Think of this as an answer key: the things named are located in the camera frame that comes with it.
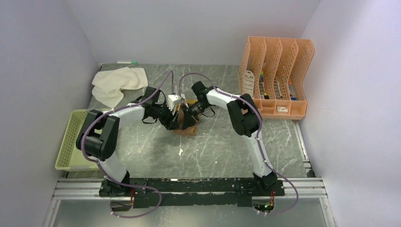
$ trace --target folded towel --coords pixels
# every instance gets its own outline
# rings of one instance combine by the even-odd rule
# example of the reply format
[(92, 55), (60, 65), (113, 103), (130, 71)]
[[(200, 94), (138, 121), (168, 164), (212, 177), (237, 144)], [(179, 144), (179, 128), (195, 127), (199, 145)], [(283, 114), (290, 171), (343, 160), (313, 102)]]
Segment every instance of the folded towel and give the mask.
[(137, 90), (148, 86), (148, 78), (143, 68), (121, 68), (101, 71), (93, 78), (95, 86), (92, 95), (104, 105), (114, 108), (122, 100), (121, 90)]

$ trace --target white wall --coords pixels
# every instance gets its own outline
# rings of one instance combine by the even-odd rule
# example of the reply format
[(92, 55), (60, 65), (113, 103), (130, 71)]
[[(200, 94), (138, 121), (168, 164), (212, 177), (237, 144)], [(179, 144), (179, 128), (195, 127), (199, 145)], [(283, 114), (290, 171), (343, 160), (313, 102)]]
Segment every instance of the white wall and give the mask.
[(99, 62), (239, 64), (248, 35), (299, 38), (320, 0), (67, 0)]
[(339, 227), (401, 225), (400, 12), (323, 0), (302, 35), (315, 55), (301, 130)]
[(41, 226), (74, 109), (96, 59), (62, 0), (0, 0), (0, 226)]

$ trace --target light green plastic bin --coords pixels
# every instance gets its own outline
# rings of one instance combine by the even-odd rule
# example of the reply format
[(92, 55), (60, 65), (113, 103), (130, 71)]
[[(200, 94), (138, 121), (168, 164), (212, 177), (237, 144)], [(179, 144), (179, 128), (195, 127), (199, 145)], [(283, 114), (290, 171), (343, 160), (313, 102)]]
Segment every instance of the light green plastic bin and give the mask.
[(82, 155), (82, 151), (75, 147), (75, 141), (78, 138), (79, 131), (84, 124), (88, 111), (72, 111), (61, 143), (59, 155), (57, 156), (56, 165), (54, 166), (56, 169), (68, 172), (98, 169), (94, 162), (87, 161)]

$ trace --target robotic arm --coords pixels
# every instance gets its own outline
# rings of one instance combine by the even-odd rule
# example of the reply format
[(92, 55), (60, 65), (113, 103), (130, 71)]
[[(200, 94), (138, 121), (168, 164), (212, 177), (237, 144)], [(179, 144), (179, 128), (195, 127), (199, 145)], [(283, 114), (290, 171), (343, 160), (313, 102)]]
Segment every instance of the robotic arm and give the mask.
[[(137, 103), (139, 100), (146, 99), (155, 90), (155, 88), (148, 87), (144, 96), (133, 102)], [(270, 165), (270, 162), (267, 159), (263, 141), (256, 138), (256, 133), (260, 125), (257, 117), (259, 113), (254, 113), (250, 107), (238, 99), (220, 94), (218, 92), (220, 90), (219, 88), (218, 91), (215, 91), (213, 87), (206, 88), (200, 81), (192, 86), (192, 90), (198, 101), (191, 106), (183, 105), (184, 119), (181, 125), (178, 123), (179, 111), (175, 111), (175, 106), (181, 103), (183, 97), (169, 95), (163, 104), (156, 104), (160, 94), (160, 91), (158, 91), (154, 97), (141, 106), (127, 108), (110, 114), (101, 119), (101, 121), (93, 127), (86, 138), (85, 151), (89, 158), (97, 160), (104, 172), (107, 173), (106, 179), (108, 180), (102, 183), (102, 186), (103, 184), (105, 185), (99, 192), (100, 196), (110, 196), (111, 191), (113, 191), (112, 194), (114, 196), (124, 196), (128, 190), (124, 188), (124, 186), (110, 182), (111, 179), (114, 179), (125, 184), (130, 183), (129, 172), (122, 166), (114, 152), (117, 134), (120, 128), (132, 122), (143, 121), (148, 117), (152, 117), (153, 119), (159, 120), (167, 130), (184, 130), (196, 124), (199, 120), (199, 114), (203, 113), (212, 105), (217, 105), (228, 110), (235, 132), (244, 139), (251, 155), (254, 178), (260, 182), (262, 188), (267, 189), (277, 181), (276, 174), (265, 165), (265, 162), (268, 165)], [(251, 103), (256, 109), (252, 98), (248, 94), (244, 94), (240, 97)], [(84, 132), (88, 129), (89, 125), (102, 114), (103, 112), (97, 110), (88, 112), (76, 142), (76, 147), (78, 149), (81, 149), (80, 146)], [(257, 140), (262, 144), (262, 150), (259, 149)]]

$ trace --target marble table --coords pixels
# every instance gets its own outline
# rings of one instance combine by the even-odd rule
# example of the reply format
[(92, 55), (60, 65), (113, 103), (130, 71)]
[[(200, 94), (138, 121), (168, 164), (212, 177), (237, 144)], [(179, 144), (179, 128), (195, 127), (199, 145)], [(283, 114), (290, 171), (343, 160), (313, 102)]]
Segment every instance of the marble table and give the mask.
[[(167, 71), (174, 71), (175, 86), (187, 72), (207, 75), (222, 90), (239, 94), (238, 66), (233, 65), (158, 65), (158, 64), (103, 64), (101, 70), (121, 67), (144, 68), (152, 87), (162, 81)], [(194, 99), (191, 86), (197, 81), (210, 83), (203, 77), (191, 75), (184, 79), (182, 91)], [(171, 93), (171, 80), (162, 86)], [(143, 90), (125, 90), (117, 107), (128, 104), (142, 95)], [(92, 97), (89, 109), (107, 108)], [(214, 108), (216, 115), (202, 117), (196, 136), (180, 136), (167, 131), (159, 122), (134, 122), (119, 131), (116, 154), (129, 170), (131, 177), (252, 177), (253, 167), (243, 139), (232, 129), (228, 112)], [(263, 120), (263, 142), (273, 167), (287, 177), (306, 177), (294, 123), (291, 120)], [(69, 177), (78, 177), (70, 173)]]

